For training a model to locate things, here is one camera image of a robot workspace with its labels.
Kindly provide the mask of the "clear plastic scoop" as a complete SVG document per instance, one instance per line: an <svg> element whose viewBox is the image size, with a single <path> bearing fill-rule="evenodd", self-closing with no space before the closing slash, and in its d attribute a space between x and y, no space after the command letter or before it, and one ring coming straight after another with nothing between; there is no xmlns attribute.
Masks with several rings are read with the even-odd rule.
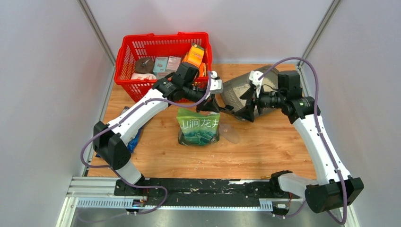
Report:
<svg viewBox="0 0 401 227"><path fill-rule="evenodd" d="M225 138L230 143L238 144L240 142L239 134L235 131L235 129L231 125L226 123L221 123L218 130L220 136Z"/></svg>

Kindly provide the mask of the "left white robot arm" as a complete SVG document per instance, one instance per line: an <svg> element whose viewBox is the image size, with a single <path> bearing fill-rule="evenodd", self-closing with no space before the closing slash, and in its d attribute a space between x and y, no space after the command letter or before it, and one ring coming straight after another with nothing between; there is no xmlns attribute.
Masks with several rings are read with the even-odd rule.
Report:
<svg viewBox="0 0 401 227"><path fill-rule="evenodd" d="M171 105L180 106L181 99L202 107L222 93L223 83L215 71L208 71L207 85L194 84L199 70L189 63L181 63L177 71L158 79L152 88L130 109L109 123L98 122L92 139L94 151L126 181L126 190L133 196L144 192L141 172L131 162L129 142L151 118Z"/></svg>

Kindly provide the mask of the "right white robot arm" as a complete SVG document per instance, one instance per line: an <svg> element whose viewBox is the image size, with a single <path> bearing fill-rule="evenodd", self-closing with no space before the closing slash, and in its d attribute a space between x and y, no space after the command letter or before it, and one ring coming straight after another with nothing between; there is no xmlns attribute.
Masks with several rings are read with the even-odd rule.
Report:
<svg viewBox="0 0 401 227"><path fill-rule="evenodd" d="M291 171L280 171L271 175L270 193L282 198L291 193L306 200L315 213L345 208L351 205L362 192L361 178L354 178L341 162L331 144L323 125L316 101L304 96L300 76L296 71L278 74L278 88L265 91L262 72L248 74L249 89L241 95L245 106L235 116L253 122L254 110L280 109L299 133L316 171L316 180L300 177Z"/></svg>

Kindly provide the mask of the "green cat litter bag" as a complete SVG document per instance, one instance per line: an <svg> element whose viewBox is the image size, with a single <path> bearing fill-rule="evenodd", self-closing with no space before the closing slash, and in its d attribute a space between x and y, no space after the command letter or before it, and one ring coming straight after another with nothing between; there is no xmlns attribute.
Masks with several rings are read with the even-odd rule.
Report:
<svg viewBox="0 0 401 227"><path fill-rule="evenodd" d="M180 126L178 143L181 145L206 146L220 140L218 113L203 115L180 107L176 119Z"/></svg>

